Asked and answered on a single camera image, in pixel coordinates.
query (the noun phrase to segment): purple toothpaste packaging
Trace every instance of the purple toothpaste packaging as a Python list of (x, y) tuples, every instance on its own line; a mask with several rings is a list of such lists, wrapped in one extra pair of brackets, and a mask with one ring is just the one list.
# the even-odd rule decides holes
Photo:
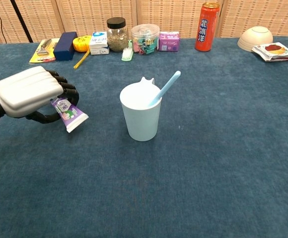
[(87, 114), (83, 113), (65, 98), (57, 98), (51, 104), (59, 113), (69, 133), (89, 118)]
[(178, 51), (179, 32), (161, 31), (159, 34), (159, 51)]

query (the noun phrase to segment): purple box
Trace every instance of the purple box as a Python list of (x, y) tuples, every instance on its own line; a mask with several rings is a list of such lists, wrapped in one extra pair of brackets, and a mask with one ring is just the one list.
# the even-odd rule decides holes
[(159, 34), (159, 51), (178, 51), (179, 32), (161, 31)]

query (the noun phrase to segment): yellow tape measure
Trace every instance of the yellow tape measure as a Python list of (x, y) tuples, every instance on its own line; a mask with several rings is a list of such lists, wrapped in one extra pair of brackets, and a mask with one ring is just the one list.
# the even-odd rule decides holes
[(82, 59), (73, 67), (74, 69), (77, 69), (80, 64), (85, 60), (85, 58), (89, 55), (90, 50), (89, 50), (89, 43), (91, 40), (91, 36), (81, 36), (78, 38), (75, 38), (73, 40), (73, 47), (76, 51), (78, 52), (86, 52)]

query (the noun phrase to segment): robotic hand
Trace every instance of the robotic hand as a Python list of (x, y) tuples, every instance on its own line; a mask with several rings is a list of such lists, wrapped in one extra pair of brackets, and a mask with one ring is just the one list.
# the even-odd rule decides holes
[(37, 110), (56, 98), (67, 98), (77, 105), (79, 94), (64, 77), (41, 66), (33, 67), (0, 80), (0, 118), (31, 119), (51, 123), (60, 119), (58, 113), (43, 115)]

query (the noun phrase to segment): beige woven screen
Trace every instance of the beige woven screen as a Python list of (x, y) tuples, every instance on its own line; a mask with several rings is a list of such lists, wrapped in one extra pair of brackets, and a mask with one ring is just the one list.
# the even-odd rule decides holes
[[(153, 23), (161, 31), (179, 31), (181, 38), (195, 38), (205, 0), (138, 0), (139, 24)], [(221, 0), (213, 0), (221, 5)]]
[(137, 24), (136, 0), (57, 0), (65, 31), (78, 36), (105, 31), (106, 20), (124, 17), (130, 32)]
[(220, 21), (220, 37), (240, 37), (256, 25), (288, 36), (288, 0), (225, 0)]
[(57, 38), (64, 27), (56, 0), (15, 0), (33, 42)]
[[(0, 0), (0, 17), (7, 43), (27, 43), (27, 36), (20, 24), (10, 0)], [(5, 43), (0, 29), (0, 43)]]

